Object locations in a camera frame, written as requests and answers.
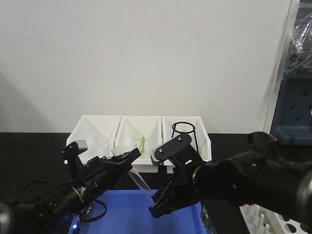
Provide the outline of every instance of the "white wall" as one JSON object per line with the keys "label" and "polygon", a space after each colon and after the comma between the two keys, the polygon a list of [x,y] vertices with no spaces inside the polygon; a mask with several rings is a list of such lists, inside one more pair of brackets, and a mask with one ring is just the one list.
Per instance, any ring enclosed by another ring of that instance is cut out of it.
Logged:
{"label": "white wall", "polygon": [[0,131],[83,114],[262,130],[290,0],[1,0]]}

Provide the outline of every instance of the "clear plastic tube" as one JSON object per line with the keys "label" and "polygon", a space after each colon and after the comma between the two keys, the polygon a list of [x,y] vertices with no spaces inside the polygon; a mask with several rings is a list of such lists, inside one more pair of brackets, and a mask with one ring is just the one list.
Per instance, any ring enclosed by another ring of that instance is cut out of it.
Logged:
{"label": "clear plastic tube", "polygon": [[[112,149],[112,153],[114,156],[124,155],[118,146]],[[139,187],[139,189],[141,189],[149,203],[151,205],[154,205],[154,201],[152,199],[152,196],[154,194],[150,187],[147,185],[147,183],[144,181],[144,179],[141,177],[141,175],[137,172],[137,170],[133,167],[130,171],[128,171],[128,174]]]}

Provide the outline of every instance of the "black cable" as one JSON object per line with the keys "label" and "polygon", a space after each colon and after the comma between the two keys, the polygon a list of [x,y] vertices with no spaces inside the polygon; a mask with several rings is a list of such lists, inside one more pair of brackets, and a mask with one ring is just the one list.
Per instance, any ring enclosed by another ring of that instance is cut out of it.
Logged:
{"label": "black cable", "polygon": [[95,217],[92,217],[92,218],[89,218],[89,219],[83,218],[82,221],[84,223],[91,223],[91,222],[97,221],[97,220],[99,220],[100,218],[102,218],[102,217],[104,217],[106,215],[107,205],[104,202],[102,202],[102,201],[100,201],[98,199],[95,199],[95,198],[93,198],[92,201],[102,205],[105,208],[105,211],[102,214],[100,214],[98,216],[95,216]]}
{"label": "black cable", "polygon": [[23,197],[24,197],[25,191],[26,191],[31,185],[36,184],[36,183],[44,183],[44,184],[48,184],[48,185],[50,185],[50,187],[52,187],[52,184],[51,184],[50,182],[46,181],[46,180],[40,180],[40,179],[38,179],[38,180],[33,180],[33,181],[29,182],[28,184],[26,184],[26,186],[24,187],[23,191],[21,192],[21,195],[20,195],[19,199],[17,200],[17,202],[20,202],[20,201],[23,199]]}

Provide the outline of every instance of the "white plastic bin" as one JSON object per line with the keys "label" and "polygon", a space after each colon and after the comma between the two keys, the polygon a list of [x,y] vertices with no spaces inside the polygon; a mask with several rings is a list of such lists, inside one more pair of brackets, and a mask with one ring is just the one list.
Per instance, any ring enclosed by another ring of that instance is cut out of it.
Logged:
{"label": "white plastic bin", "polygon": [[[169,140],[172,136],[172,125],[176,122],[188,122],[195,126],[198,151],[203,160],[209,161],[211,160],[211,142],[204,127],[204,124],[199,116],[193,117],[173,117],[173,116],[162,116],[162,128],[163,128],[163,140],[164,142]],[[189,132],[192,130],[190,125],[185,126],[185,129],[179,129],[180,131]],[[194,134],[191,133],[192,137],[191,145],[196,149]],[[172,173],[173,164],[169,161],[165,161],[164,165],[167,166],[167,172]]]}
{"label": "white plastic bin", "polygon": [[151,150],[162,144],[160,116],[123,116],[115,140],[115,146],[127,152],[136,147],[142,153],[133,166],[138,172],[156,173],[152,165]]}
{"label": "white plastic bin", "polygon": [[84,115],[67,138],[66,145],[75,140],[87,141],[88,150],[79,155],[84,164],[95,156],[112,156],[120,120],[121,116]]}

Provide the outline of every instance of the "cable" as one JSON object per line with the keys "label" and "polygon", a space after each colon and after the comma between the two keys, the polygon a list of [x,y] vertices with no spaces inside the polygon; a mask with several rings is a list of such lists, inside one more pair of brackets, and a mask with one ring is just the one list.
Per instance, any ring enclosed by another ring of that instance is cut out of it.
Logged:
{"label": "cable", "polygon": [[48,184],[50,185],[50,187],[52,187],[52,184],[46,180],[33,180],[31,182],[29,182],[28,184],[26,184],[26,186],[24,187],[23,191],[21,192],[21,195],[19,197],[19,199],[17,200],[17,202],[20,202],[23,197],[24,197],[24,194],[25,194],[25,191],[33,184],[36,184],[36,183],[44,183],[44,184]]}

